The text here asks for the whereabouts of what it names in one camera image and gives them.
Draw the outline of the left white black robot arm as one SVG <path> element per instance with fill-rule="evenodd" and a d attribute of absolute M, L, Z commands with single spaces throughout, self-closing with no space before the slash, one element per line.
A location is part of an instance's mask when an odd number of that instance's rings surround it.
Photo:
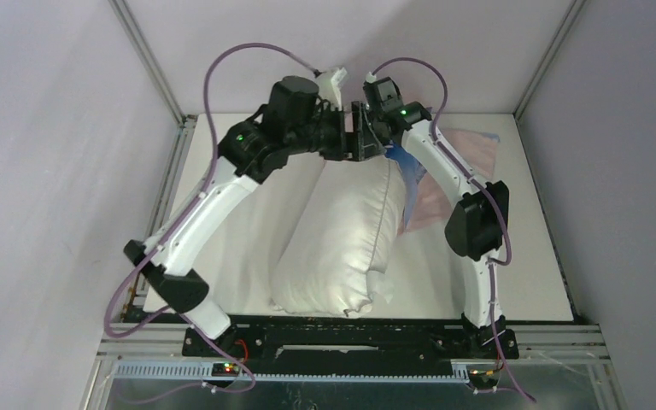
<path fill-rule="evenodd" d="M 338 70 L 315 79 L 286 76 L 275 83 L 267 103 L 214 140 L 208 170 L 177 213 L 156 233 L 123 249 L 133 271 L 202 333 L 203 345 L 215 355 L 234 349 L 236 333 L 194 262 L 230 213 L 290 156 L 345 159 L 341 75 Z"/>

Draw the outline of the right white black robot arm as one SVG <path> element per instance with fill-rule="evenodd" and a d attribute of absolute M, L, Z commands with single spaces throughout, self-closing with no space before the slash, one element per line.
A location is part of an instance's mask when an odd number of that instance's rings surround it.
<path fill-rule="evenodd" d="M 415 158 L 437 182 L 453 210 L 444 228 L 449 248 L 462 261 L 465 306 L 462 335 L 466 352 L 484 357 L 504 331 L 495 270 L 499 249 L 509 244 L 509 190 L 486 182 L 442 135 L 436 120 L 419 102 L 404 102 L 395 81 L 369 73 L 362 86 L 366 100 L 354 102 L 352 134 L 357 160 L 381 155 L 397 146 Z"/>

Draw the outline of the pink and blue pillowcase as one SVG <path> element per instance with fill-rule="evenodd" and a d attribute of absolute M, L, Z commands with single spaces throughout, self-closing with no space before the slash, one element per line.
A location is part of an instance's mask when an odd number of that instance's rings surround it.
<path fill-rule="evenodd" d="M 449 128 L 443 128 L 441 133 L 476 177 L 483 180 L 493 178 L 500 143 L 498 135 Z M 429 171 L 397 145 L 387 149 L 386 157 L 397 163 L 406 188 L 398 233 L 417 231 L 438 222 L 446 222 L 459 198 L 458 185 L 466 187 L 464 177 L 455 166 L 451 165 L 447 173 Z"/>

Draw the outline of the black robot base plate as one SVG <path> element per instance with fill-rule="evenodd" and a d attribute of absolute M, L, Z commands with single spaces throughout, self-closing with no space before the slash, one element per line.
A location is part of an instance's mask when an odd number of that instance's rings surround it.
<path fill-rule="evenodd" d="M 450 377 L 462 360 L 495 363 L 519 357 L 515 333 L 480 345 L 461 319 L 338 319 L 232 316 L 216 341 L 184 333 L 182 355 L 244 359 L 255 375 L 287 377 Z"/>

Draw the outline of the white pillow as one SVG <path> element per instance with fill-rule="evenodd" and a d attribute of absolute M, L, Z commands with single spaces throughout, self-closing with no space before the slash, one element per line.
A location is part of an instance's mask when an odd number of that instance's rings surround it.
<path fill-rule="evenodd" d="M 290 314 L 360 317 L 391 302 L 390 253 L 406 185 L 385 156 L 325 165 L 292 238 L 270 274 L 272 302 Z"/>

